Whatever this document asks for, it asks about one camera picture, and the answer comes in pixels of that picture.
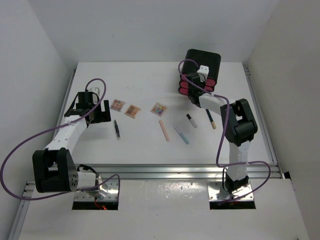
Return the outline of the nine-pan warm eyeshadow palette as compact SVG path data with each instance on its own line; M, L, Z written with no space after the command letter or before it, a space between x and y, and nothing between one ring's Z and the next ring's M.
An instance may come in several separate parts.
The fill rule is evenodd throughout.
M117 112L121 112L125 104L126 103L122 100L114 99L110 104L110 109Z

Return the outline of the black lipstick pen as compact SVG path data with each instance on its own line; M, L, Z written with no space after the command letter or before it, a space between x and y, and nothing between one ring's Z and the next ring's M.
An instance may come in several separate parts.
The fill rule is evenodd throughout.
M120 130L119 130L118 123L117 123L116 120L114 120L113 123L114 123L115 134L116 134L117 140L120 140L121 139L121 135L120 135Z

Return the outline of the brown four-pan palette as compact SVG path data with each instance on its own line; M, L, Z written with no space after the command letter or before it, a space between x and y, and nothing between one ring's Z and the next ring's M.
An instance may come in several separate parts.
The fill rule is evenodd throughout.
M136 116L139 114L139 112L141 111L141 109L135 105L130 105L128 107L128 109L124 112L124 114L128 117L131 117L133 119L136 118Z

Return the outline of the colourful eyeshadow palette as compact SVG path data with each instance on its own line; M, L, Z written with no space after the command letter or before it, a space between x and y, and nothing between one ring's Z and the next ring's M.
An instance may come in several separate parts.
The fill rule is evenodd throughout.
M159 117L162 117L167 109L168 108L165 105L156 102L154 106L151 108L150 112Z

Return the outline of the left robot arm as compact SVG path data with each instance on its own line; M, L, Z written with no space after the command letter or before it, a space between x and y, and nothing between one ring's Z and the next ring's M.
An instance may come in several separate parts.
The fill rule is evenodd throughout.
M80 172L72 158L72 152L82 133L92 124L111 121L109 101L104 100L104 110L98 103L99 96L92 91L78 92L69 109L64 114L65 127L62 127L53 140L32 156L36 190L39 193L66 193L77 190L97 189L98 174Z

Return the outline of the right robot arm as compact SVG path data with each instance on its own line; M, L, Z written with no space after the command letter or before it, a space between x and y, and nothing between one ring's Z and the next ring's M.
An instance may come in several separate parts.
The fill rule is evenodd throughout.
M222 189L232 194L249 183L247 173L248 151L251 141L258 131L249 102L245 98L230 100L225 96L205 90L205 83L199 73L180 76L188 85L187 95L190 101L199 108L208 109L221 116L223 125L222 137L216 155L219 163L223 141L229 142L229 162L223 178Z

